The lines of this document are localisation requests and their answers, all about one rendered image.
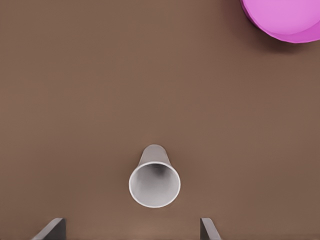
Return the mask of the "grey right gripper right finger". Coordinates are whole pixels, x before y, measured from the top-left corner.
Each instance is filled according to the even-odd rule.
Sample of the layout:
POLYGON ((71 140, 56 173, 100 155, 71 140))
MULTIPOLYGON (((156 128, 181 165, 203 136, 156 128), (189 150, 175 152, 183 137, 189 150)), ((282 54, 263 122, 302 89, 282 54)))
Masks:
POLYGON ((213 220, 209 217, 200 219, 200 240, 221 240, 213 220))

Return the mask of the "white IKEA cup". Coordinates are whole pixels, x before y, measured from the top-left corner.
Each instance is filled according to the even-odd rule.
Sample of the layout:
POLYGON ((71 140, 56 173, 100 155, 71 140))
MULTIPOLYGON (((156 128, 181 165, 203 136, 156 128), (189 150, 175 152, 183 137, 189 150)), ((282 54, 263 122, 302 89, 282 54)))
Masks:
POLYGON ((177 198, 181 179, 163 146, 150 144, 143 150, 128 188, 132 198, 147 208, 163 208, 177 198))

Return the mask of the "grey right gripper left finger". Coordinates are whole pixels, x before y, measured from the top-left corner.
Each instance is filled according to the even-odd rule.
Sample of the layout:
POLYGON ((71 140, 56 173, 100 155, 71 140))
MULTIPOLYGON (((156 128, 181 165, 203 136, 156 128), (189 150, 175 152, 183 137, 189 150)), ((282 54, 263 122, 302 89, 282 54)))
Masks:
POLYGON ((66 219, 54 218, 31 240, 66 240, 66 219))

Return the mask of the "pink round tray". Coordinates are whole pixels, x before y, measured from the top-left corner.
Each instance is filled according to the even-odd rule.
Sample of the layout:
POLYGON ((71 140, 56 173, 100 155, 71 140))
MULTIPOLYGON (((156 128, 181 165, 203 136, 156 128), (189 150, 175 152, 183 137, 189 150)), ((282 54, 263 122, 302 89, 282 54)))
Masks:
POLYGON ((320 40, 320 0, 240 0, 247 18, 269 36, 288 43, 320 40))

